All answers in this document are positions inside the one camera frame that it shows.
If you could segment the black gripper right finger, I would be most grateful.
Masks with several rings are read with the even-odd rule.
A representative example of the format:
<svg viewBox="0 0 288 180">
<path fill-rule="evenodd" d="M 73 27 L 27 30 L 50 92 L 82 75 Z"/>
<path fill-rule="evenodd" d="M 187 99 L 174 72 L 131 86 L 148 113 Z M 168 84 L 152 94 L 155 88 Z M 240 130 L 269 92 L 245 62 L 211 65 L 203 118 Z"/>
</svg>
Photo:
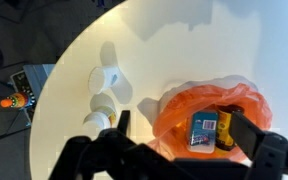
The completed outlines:
<svg viewBox="0 0 288 180">
<path fill-rule="evenodd" d="M 240 112 L 234 112 L 231 117 L 230 136 L 252 161 L 258 158 L 260 146 L 266 133 Z"/>
</svg>

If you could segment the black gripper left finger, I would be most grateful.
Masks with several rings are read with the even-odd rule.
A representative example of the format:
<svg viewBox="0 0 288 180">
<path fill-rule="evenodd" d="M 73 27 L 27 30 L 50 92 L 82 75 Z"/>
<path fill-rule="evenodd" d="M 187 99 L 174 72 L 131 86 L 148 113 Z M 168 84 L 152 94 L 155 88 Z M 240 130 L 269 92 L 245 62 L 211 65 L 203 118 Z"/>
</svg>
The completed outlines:
<svg viewBox="0 0 288 180">
<path fill-rule="evenodd" d="M 129 110 L 123 110 L 121 112 L 117 129 L 124 135 L 127 134 L 130 117 L 131 117 L 131 112 Z"/>
</svg>

